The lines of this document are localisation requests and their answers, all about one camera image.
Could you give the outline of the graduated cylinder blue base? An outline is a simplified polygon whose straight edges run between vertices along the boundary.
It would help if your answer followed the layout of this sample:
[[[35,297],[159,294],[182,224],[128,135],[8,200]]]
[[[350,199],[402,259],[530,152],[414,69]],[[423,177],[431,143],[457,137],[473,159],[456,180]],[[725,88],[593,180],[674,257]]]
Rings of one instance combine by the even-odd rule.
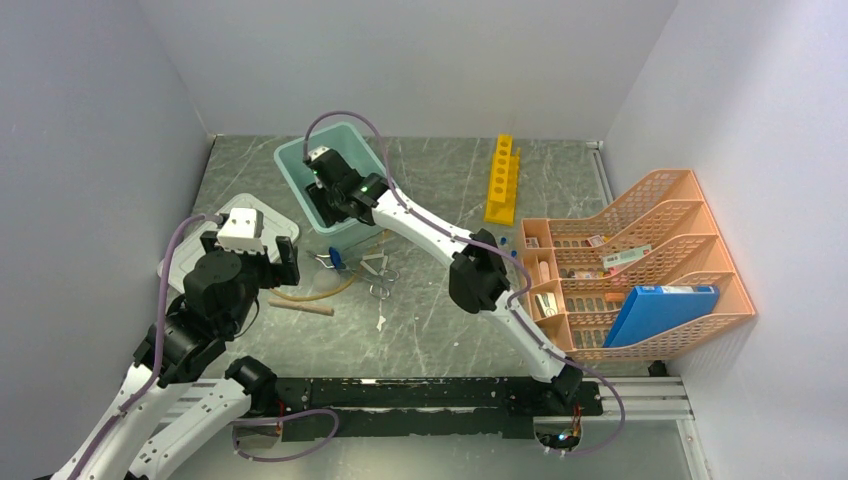
[[[335,247],[328,248],[331,263],[336,270],[345,270],[346,265],[342,259],[341,253]]]

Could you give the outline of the mint green plastic bin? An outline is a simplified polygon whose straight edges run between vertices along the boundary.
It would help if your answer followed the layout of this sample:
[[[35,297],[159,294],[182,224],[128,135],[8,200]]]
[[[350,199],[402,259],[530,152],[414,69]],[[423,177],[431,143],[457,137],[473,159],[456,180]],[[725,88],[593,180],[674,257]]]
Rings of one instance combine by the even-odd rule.
[[[318,146],[326,146],[330,151],[306,165],[306,153]],[[322,245],[345,250],[382,232],[380,227],[360,221],[365,208],[359,202],[368,197],[375,199],[387,190],[385,168],[352,124],[338,122],[314,130],[308,139],[300,137],[290,141],[277,148],[274,161]],[[335,187],[353,199],[360,209],[359,218],[326,226],[305,191],[315,181],[320,186]]]

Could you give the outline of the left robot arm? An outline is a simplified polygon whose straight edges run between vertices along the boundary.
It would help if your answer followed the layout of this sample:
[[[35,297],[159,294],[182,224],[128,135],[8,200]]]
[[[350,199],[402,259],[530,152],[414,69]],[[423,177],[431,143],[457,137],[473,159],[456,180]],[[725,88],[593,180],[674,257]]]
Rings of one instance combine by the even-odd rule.
[[[273,262],[260,235],[207,231],[184,292],[148,331],[118,394],[56,479],[166,479],[229,422],[261,416],[277,400],[276,376],[252,357],[165,428],[161,420],[245,329],[259,294],[300,280],[298,250],[275,239]]]

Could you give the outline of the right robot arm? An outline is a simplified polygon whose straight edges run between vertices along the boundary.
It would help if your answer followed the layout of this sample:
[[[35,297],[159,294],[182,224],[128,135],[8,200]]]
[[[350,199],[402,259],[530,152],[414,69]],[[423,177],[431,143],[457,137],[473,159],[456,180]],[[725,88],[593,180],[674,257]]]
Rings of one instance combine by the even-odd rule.
[[[361,175],[334,149],[317,147],[303,162],[327,210],[396,233],[447,268],[453,303],[485,317],[512,341],[530,376],[542,383],[539,398],[548,412],[562,414],[576,403],[582,371],[520,304],[506,268],[508,262],[519,262],[496,245],[489,231],[473,233],[446,222],[412,201],[392,179]]]

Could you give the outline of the yellow test tube rack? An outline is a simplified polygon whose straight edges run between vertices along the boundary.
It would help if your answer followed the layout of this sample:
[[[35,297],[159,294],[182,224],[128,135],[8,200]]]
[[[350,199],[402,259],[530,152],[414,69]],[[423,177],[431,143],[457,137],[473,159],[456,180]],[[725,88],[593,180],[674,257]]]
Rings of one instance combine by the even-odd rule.
[[[512,226],[515,221],[521,149],[513,137],[500,134],[492,155],[484,221]]]

